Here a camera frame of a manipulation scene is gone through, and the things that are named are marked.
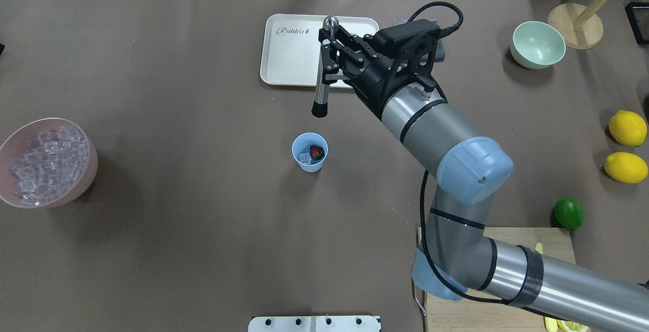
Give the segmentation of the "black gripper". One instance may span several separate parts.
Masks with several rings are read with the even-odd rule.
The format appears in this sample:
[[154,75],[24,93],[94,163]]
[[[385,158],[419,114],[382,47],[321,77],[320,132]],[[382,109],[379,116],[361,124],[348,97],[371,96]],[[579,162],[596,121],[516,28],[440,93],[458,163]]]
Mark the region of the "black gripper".
[[336,64],[327,73],[330,84],[350,82],[357,97],[378,119],[388,102],[404,87],[419,84],[424,94],[441,93],[432,77],[440,31],[418,31],[406,36],[394,32],[350,34],[344,27],[320,28],[318,61]]

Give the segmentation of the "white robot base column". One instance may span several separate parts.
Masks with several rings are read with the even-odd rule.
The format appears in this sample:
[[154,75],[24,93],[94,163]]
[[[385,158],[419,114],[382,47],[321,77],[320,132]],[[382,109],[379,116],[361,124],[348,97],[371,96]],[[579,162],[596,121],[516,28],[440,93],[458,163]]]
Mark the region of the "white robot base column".
[[248,331],[382,331],[380,317],[371,315],[258,316]]

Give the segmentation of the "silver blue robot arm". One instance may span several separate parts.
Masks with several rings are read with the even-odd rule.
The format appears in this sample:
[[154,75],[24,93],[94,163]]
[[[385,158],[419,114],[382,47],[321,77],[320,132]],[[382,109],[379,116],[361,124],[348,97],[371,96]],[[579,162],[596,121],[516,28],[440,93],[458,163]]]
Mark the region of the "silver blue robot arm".
[[484,235],[512,159],[440,93],[431,70],[440,28],[425,19],[350,34],[328,16],[318,32],[322,85],[341,80],[437,181],[422,249],[446,288],[489,293],[502,304],[610,331],[647,331],[647,287],[601,276]]

